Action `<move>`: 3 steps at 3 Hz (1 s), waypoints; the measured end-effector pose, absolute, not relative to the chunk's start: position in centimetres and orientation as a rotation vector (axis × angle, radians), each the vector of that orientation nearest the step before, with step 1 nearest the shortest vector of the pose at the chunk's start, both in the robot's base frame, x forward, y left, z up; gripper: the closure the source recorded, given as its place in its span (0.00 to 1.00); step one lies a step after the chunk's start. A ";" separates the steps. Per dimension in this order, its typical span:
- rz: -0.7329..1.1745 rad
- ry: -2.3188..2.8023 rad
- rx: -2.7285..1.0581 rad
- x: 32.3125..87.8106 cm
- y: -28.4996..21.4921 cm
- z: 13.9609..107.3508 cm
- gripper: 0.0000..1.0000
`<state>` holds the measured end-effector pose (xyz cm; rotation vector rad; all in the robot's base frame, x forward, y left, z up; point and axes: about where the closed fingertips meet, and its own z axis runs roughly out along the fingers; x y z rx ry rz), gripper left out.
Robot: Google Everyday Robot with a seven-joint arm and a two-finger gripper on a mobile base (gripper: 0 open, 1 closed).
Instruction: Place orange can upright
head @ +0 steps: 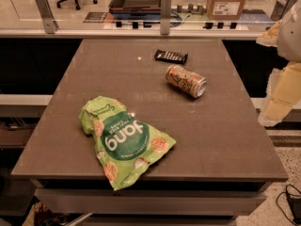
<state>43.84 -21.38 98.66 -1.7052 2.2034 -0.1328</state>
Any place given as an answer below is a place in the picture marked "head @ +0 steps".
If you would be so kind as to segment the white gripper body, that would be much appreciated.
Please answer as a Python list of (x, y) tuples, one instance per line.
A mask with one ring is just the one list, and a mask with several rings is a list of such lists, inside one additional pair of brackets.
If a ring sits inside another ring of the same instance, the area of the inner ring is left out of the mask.
[(287, 60), (301, 61), (301, 0), (297, 0), (280, 23), (277, 52)]

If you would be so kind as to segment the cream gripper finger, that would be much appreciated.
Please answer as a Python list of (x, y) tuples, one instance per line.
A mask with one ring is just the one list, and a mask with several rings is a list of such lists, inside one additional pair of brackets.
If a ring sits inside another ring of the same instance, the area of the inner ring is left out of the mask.
[(301, 63), (289, 62), (282, 70), (273, 69), (266, 97), (258, 117), (260, 125), (271, 127), (282, 122), (301, 100)]
[(274, 23), (267, 31), (256, 39), (256, 43), (267, 47), (277, 47), (277, 37), (280, 25), (281, 20)]

